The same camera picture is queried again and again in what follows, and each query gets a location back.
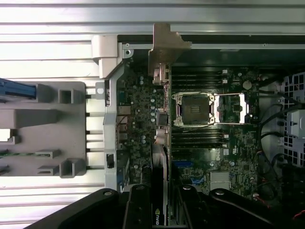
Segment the silver chipset heatsink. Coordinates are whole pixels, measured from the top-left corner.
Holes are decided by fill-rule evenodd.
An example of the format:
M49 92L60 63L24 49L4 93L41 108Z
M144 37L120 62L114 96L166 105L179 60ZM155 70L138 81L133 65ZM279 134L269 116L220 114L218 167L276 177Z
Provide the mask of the silver chipset heatsink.
M210 172L210 190L217 188L230 189L229 172Z

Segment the green motherboard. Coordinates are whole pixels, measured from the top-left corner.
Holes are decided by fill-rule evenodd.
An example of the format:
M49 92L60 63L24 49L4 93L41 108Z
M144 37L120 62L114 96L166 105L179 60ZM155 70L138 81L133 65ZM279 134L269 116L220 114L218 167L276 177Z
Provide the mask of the green motherboard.
M249 68L175 67L172 95L180 92L212 94L244 93L249 113L243 125L213 124L200 128L173 125L175 100L172 99L172 164L192 161L192 167L177 167L182 182L210 191L210 172L229 172L231 191L250 198L257 183L259 146L259 94L255 83L257 73ZM252 83L250 90L243 82ZM142 167L152 163L152 144L155 140L155 110L163 106L164 90L153 84L144 67L133 70L118 81L118 147L129 153L129 182L138 184ZM239 97L220 98L219 111L224 123L239 122Z

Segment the open grey PC case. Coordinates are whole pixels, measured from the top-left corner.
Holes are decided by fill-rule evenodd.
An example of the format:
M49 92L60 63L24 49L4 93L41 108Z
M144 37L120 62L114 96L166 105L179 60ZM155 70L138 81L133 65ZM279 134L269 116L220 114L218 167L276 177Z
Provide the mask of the open grey PC case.
M129 153L118 147L118 81L139 67L144 67L153 79L148 74L148 56L153 40L151 44L120 43L115 35L97 35L92 38L91 45L92 57L103 80L96 85L96 97L105 103L106 186L122 193L134 184L128 177ZM257 183L253 195L243 197L267 206L276 222L276 229L305 229L305 167L293 164L284 154L285 115L304 106L285 95L282 89L286 77L305 72L305 63L294 61L293 54L279 44L192 44L191 49L184 51L172 64L172 78L175 67L249 68L257 73ZM169 224L165 228L155 228L152 224L152 229L188 229L185 224L177 222L172 198L171 185Z

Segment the CPU socket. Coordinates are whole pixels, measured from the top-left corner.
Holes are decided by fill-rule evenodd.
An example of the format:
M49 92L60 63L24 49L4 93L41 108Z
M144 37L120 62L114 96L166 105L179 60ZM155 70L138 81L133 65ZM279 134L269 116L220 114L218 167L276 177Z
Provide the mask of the CPU socket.
M172 95L175 100L173 125L200 128L215 123L215 95L204 92L180 92Z

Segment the metal socket cover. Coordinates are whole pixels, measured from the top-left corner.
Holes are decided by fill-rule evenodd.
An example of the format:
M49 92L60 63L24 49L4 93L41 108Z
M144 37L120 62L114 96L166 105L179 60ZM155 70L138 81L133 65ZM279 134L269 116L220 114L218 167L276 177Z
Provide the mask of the metal socket cover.
M238 123L224 123L221 121L221 112L219 111L220 98L226 96L238 96L239 97L239 122ZM249 113L249 105L245 100L244 93L226 93L226 94L214 94L213 102L213 118L215 124L223 125L243 125L245 124L245 117Z

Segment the grey parts rack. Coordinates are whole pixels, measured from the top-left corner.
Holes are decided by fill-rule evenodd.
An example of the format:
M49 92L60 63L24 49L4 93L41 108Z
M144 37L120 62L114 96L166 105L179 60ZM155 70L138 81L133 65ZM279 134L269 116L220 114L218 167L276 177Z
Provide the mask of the grey parts rack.
M36 99L0 96L0 129L11 138L0 151L35 153L0 158L0 176L86 173L86 86L83 82L19 82L36 86Z

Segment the perforated metal disk bay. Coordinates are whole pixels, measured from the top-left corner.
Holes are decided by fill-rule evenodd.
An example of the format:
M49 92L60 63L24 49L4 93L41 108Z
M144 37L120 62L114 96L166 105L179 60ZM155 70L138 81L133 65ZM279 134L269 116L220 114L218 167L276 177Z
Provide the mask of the perforated metal disk bay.
M282 86L284 94L304 104L300 110L305 110L305 72L290 75L285 78ZM287 115L285 115L284 154L293 164L305 167L305 138L299 139L287 133Z

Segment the green RAM stick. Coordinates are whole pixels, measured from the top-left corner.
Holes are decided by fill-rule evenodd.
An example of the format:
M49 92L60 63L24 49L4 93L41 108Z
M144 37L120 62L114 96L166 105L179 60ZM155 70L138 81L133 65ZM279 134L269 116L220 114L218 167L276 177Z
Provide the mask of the green RAM stick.
M30 157L30 156L36 156L36 154L35 153L16 153L16 152L11 152L9 150L0 151L0 158L4 158L4 157Z

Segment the blue disk carrier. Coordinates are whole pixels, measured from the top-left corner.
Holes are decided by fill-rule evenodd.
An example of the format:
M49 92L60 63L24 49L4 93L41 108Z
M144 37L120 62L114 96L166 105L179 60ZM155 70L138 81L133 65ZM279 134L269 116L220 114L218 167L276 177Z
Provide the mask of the blue disk carrier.
M36 99L36 86L0 78L0 96Z

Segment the silver metal bracket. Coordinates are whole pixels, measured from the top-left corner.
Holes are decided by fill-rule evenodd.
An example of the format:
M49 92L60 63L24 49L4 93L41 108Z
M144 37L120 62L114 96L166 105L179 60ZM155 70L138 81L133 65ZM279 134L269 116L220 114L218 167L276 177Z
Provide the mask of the silver metal bracket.
M287 133L299 139L305 138L305 110L296 110L288 113Z

